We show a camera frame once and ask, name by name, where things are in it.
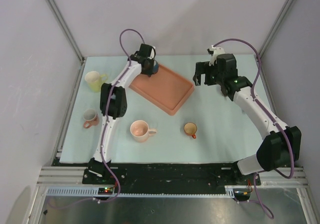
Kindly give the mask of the pink mug with handle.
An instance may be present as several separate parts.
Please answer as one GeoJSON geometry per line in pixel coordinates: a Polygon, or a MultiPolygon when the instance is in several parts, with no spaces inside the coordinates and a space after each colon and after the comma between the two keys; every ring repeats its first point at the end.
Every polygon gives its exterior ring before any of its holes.
{"type": "Polygon", "coordinates": [[[94,109],[88,109],[83,113],[83,127],[88,129],[92,126],[97,126],[100,122],[98,113],[94,109]]]}

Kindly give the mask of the small orange mug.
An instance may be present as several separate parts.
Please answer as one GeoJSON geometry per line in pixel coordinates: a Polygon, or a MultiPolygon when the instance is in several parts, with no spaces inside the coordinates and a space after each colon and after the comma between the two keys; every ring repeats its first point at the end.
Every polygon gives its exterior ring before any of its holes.
{"type": "Polygon", "coordinates": [[[193,139],[196,138],[196,132],[198,130],[197,126],[195,123],[193,122],[188,122],[184,125],[183,127],[183,130],[184,130],[184,133],[187,135],[187,136],[190,136],[192,137],[193,139]]]}

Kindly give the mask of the salmon plastic tray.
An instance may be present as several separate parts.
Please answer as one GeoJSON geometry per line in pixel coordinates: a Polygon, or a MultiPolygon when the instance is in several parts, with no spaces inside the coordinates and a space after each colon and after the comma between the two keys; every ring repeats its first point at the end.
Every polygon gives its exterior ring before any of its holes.
{"type": "Polygon", "coordinates": [[[151,77],[138,75],[130,88],[170,116],[176,114],[195,89],[192,82],[161,64],[151,77]]]}

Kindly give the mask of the aluminium frame rail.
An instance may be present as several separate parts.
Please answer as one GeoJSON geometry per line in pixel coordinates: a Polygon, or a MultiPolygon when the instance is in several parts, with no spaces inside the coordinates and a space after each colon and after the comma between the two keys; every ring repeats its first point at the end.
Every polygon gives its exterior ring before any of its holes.
{"type": "Polygon", "coordinates": [[[81,186],[85,167],[42,167],[38,186],[81,186]]]}

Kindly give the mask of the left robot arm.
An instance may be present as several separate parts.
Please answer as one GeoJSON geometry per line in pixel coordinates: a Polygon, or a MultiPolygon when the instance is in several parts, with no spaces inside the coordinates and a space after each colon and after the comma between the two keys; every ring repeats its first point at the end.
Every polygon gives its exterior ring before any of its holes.
{"type": "Polygon", "coordinates": [[[101,132],[93,157],[88,163],[88,171],[99,183],[107,183],[111,172],[105,164],[111,161],[112,137],[116,124],[127,111],[126,88],[140,74],[151,77],[156,74],[159,64],[155,60],[156,49],[149,44],[141,44],[140,49],[127,59],[123,71],[111,83],[105,83],[100,90],[100,110],[102,113],[101,132]]]}

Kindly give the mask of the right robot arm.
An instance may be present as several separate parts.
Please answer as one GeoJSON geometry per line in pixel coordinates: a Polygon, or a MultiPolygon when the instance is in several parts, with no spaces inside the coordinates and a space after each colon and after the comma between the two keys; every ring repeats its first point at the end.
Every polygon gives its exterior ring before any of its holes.
{"type": "Polygon", "coordinates": [[[211,52],[211,55],[210,61],[195,64],[195,85],[201,85],[202,76],[205,85],[219,85],[222,94],[247,114],[262,138],[262,144],[254,155],[234,162],[232,181],[241,185],[250,174],[277,171],[284,165],[293,167],[300,157],[300,129],[290,127],[265,106],[248,78],[238,75],[237,60],[233,54],[215,55],[211,52]]]}

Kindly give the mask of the yellow faceted mug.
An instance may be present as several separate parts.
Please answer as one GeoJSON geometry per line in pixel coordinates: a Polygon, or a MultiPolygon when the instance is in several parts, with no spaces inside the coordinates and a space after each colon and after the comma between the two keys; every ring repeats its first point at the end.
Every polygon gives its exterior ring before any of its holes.
{"type": "Polygon", "coordinates": [[[108,76],[97,71],[90,71],[84,78],[92,92],[100,92],[101,86],[107,81],[108,76]]]}

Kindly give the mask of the large peach mug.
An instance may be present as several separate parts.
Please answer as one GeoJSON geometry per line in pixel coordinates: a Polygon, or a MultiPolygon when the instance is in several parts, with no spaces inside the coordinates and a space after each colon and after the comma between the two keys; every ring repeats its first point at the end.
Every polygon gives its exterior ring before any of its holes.
{"type": "Polygon", "coordinates": [[[130,126],[130,133],[133,139],[143,143],[157,133],[157,129],[150,128],[148,123],[143,120],[134,121],[130,126]]]}

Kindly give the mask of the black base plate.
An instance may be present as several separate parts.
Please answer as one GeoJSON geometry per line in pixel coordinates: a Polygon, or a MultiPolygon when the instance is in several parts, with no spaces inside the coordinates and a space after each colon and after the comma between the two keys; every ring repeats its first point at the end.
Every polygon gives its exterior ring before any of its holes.
{"type": "Polygon", "coordinates": [[[225,193],[225,186],[260,185],[252,174],[241,176],[231,163],[211,164],[112,164],[110,170],[101,165],[100,176],[85,169],[82,183],[114,186],[120,183],[121,194],[127,195],[213,195],[225,193]]]}

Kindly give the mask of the dark blue mug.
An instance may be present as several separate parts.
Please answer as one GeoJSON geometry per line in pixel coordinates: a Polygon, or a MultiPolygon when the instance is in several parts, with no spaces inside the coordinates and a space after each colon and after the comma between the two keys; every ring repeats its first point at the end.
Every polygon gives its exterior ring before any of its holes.
{"type": "Polygon", "coordinates": [[[154,75],[154,74],[156,74],[157,72],[158,72],[158,70],[159,70],[159,64],[158,64],[158,62],[156,61],[156,60],[154,60],[153,61],[153,68],[152,68],[152,75],[154,75]]]}

